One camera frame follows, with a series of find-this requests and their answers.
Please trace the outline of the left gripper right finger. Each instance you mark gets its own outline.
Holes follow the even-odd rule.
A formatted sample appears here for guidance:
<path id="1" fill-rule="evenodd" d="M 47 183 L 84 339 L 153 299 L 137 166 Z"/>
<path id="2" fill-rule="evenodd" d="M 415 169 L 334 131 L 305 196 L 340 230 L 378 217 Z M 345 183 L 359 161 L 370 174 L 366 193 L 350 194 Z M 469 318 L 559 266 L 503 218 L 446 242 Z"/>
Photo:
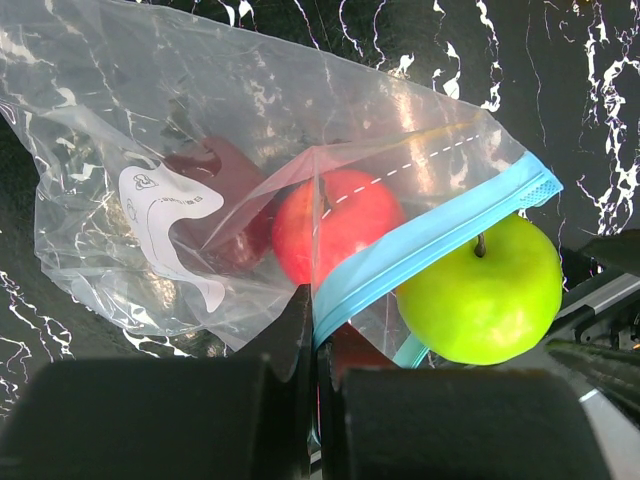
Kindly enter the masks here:
<path id="1" fill-rule="evenodd" d="M 318 350 L 318 426 L 324 479 L 348 479 L 348 445 L 342 380 L 347 357 L 337 340 L 327 340 Z"/>

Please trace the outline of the dark red apple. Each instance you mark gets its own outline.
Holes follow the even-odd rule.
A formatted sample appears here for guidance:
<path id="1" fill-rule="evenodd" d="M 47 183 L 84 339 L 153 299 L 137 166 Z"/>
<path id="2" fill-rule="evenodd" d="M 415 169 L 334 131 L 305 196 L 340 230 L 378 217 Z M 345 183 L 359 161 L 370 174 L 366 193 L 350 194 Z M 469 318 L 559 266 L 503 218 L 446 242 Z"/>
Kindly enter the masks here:
<path id="1" fill-rule="evenodd" d="M 181 219 L 170 229 L 180 261 L 197 273 L 231 275 L 256 267 L 270 248 L 273 206 L 249 195 L 265 175 L 238 147 L 210 136 L 168 155 L 164 164 L 223 198 L 201 219 Z"/>

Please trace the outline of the clear blue-zip bag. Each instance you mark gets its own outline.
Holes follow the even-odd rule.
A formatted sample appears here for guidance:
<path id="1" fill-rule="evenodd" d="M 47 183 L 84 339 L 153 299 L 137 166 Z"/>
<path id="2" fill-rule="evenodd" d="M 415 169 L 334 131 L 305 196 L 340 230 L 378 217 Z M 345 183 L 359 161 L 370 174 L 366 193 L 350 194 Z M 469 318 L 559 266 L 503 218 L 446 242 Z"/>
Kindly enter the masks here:
<path id="1" fill-rule="evenodd" d="M 1 112 L 39 172 L 43 273 L 121 328 L 240 349 L 312 295 L 396 364 L 494 365 L 559 312 L 520 211 L 561 183 L 485 109 L 129 1 L 5 1 Z"/>

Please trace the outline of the green apple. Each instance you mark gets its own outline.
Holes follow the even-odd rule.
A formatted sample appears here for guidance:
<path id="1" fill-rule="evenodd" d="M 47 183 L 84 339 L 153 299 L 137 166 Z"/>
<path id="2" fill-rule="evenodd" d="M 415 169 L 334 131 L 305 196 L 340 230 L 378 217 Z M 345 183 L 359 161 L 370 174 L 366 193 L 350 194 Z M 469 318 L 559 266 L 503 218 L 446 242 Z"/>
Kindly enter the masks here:
<path id="1" fill-rule="evenodd" d="M 547 235 L 512 214 L 396 289 L 399 313 L 440 357 L 495 365 L 531 350 L 560 310 L 564 275 Z"/>

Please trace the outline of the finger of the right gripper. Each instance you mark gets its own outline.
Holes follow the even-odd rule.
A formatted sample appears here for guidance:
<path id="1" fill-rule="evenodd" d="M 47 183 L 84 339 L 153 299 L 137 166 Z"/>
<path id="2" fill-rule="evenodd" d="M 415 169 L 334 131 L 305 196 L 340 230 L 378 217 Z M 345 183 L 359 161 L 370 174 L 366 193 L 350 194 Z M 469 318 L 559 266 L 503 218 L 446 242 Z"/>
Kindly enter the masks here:
<path id="1" fill-rule="evenodd" d="M 596 236 L 580 253 L 639 278 L 638 234 Z M 620 410 L 639 409 L 639 350 L 623 351 L 579 339 L 551 340 L 546 350 L 556 361 L 582 374 Z"/>

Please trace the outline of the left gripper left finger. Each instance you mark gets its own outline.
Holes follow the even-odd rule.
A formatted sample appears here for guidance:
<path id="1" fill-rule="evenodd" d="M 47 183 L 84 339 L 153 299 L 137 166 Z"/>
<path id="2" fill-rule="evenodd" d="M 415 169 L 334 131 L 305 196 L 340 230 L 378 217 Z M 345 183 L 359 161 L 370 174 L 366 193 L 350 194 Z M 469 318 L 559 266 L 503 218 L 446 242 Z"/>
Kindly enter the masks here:
<path id="1" fill-rule="evenodd" d="M 234 354 L 261 365 L 252 405 L 252 479 L 310 476 L 312 333 L 311 287 L 301 285 L 283 312 Z"/>

